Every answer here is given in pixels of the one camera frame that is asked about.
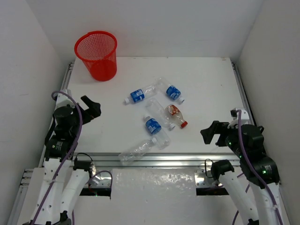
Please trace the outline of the orange label red cap bottle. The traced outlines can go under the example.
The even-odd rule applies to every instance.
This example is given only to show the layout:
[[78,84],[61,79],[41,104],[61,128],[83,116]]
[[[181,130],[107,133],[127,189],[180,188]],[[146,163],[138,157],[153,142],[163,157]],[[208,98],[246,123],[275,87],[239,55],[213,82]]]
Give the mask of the orange label red cap bottle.
[[171,116],[171,119],[181,128],[185,128],[187,126],[188,122],[184,120],[183,115],[178,107],[175,105],[169,105],[165,110]]

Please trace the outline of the blue label bottle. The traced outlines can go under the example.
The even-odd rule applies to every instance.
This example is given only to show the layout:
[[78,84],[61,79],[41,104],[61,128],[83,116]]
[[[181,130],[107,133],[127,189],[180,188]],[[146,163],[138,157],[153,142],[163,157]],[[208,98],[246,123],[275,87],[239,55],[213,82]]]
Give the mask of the blue label bottle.
[[157,87],[172,101],[175,101],[178,104],[182,104],[185,101],[181,91],[177,87],[172,85],[170,82],[168,82],[166,79],[159,78],[157,80]]
[[124,99],[124,104],[135,104],[141,102],[145,99],[151,98],[158,93],[158,88],[155,83],[149,84],[141,89],[137,89],[129,94],[128,97]]
[[171,139],[153,117],[145,115],[143,120],[148,132],[152,135],[151,139],[157,148],[162,150],[171,144]]

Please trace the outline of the clear bottle front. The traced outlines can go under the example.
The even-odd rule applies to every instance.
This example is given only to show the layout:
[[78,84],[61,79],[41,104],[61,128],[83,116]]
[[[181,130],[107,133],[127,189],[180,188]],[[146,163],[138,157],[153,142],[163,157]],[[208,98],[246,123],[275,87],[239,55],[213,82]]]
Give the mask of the clear bottle front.
[[140,160],[146,153],[150,152],[151,149],[156,145],[156,138],[149,140],[143,140],[136,146],[120,153],[118,158],[122,165],[129,165],[134,161]]

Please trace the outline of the clear unlabelled bottle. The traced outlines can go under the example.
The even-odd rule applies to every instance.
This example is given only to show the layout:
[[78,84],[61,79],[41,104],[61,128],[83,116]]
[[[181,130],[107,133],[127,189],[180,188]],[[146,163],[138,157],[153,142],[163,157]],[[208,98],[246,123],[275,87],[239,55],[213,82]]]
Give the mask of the clear unlabelled bottle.
[[151,98],[146,103],[146,110],[150,115],[164,128],[172,131],[175,128],[175,124],[171,120],[165,108],[155,99]]

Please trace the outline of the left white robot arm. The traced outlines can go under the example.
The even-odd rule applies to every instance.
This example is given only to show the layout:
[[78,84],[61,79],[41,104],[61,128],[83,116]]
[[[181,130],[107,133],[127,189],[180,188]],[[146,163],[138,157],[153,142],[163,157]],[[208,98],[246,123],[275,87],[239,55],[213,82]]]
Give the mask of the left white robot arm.
[[69,94],[54,92],[57,106],[45,138],[44,176],[29,225],[70,225],[75,203],[93,175],[92,162],[74,156],[82,126],[101,115],[101,105],[87,96],[82,109]]

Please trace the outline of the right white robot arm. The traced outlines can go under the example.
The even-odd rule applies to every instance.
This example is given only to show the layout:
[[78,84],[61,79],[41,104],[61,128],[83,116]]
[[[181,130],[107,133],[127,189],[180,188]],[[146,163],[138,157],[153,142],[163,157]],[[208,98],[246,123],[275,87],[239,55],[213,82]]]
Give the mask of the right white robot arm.
[[218,134],[218,147],[228,147],[240,160],[240,167],[252,189],[255,202],[251,202],[239,183],[229,160],[211,165],[213,180],[220,182],[234,202],[245,225],[282,225],[279,199],[279,172],[275,161],[264,149],[263,127],[234,121],[233,124],[215,120],[200,131],[204,143],[210,144]]

